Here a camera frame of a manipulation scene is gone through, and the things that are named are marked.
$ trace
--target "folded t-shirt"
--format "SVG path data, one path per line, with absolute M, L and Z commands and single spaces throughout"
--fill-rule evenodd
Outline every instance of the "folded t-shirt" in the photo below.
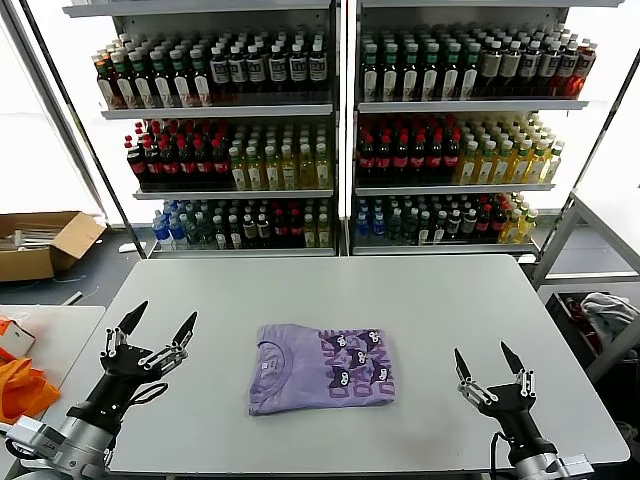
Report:
M 382 330 L 315 330 L 265 325 L 249 413 L 362 407 L 391 402 L 391 353 Z

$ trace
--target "orange bag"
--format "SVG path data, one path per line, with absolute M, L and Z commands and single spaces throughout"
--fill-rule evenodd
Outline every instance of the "orange bag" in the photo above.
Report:
M 0 421 L 10 424 L 21 415 L 37 415 L 60 397 L 44 372 L 31 368 L 30 358 L 0 366 L 0 393 Z

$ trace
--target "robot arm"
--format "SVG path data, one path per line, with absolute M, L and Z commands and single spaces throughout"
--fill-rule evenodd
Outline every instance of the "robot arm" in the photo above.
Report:
M 536 401 L 535 374 L 533 370 L 524 368 L 520 358 L 504 342 L 501 346 L 515 376 L 514 383 L 481 387 L 456 348 L 456 371 L 460 377 L 458 391 L 480 413 L 500 423 L 511 448 L 509 463 L 515 467 L 519 479 L 586 478 L 593 473 L 593 468 L 584 455 L 560 458 L 556 447 L 540 434 L 529 413 Z
M 156 383 L 136 395 L 138 388 L 156 382 L 187 358 L 197 313 L 180 327 L 171 343 L 158 352 L 128 343 L 148 302 L 127 313 L 115 329 L 107 329 L 100 352 L 104 375 L 87 399 L 69 409 L 59 430 L 22 416 L 7 432 L 7 449 L 22 459 L 41 460 L 57 472 L 77 480 L 101 477 L 108 467 L 122 417 L 133 405 L 147 403 L 168 385 Z

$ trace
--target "cardboard box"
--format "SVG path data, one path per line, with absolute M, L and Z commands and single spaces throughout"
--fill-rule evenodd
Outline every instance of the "cardboard box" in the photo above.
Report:
M 0 282 L 51 278 L 56 270 L 68 270 L 105 229 L 82 212 L 16 213 L 0 215 L 0 237 L 25 224 L 62 227 L 62 231 L 50 247 L 0 251 Z

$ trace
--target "white table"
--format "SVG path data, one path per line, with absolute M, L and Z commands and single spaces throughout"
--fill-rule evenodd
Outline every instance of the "white table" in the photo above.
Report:
M 453 348 L 485 386 L 511 382 L 500 340 L 536 371 L 533 417 L 561 455 L 622 462 L 629 451 L 525 275 L 509 256 L 147 260 L 136 264 L 69 374 L 59 425 L 101 375 L 103 331 L 143 300 L 130 343 L 158 348 L 199 312 L 169 390 L 132 408 L 116 473 L 488 470 L 499 428 L 456 391 Z M 372 408 L 248 415 L 259 327 L 383 328 L 397 399 Z M 498 466 L 507 467 L 500 445 Z
M 104 314 L 104 307 L 61 307 L 40 305 L 0 305 L 0 315 L 15 318 L 36 337 L 27 353 L 33 367 L 44 370 L 47 380 L 60 388 L 58 402 L 73 402 L 61 388 L 71 367 Z M 17 465 L 4 446 L 0 448 L 0 478 Z

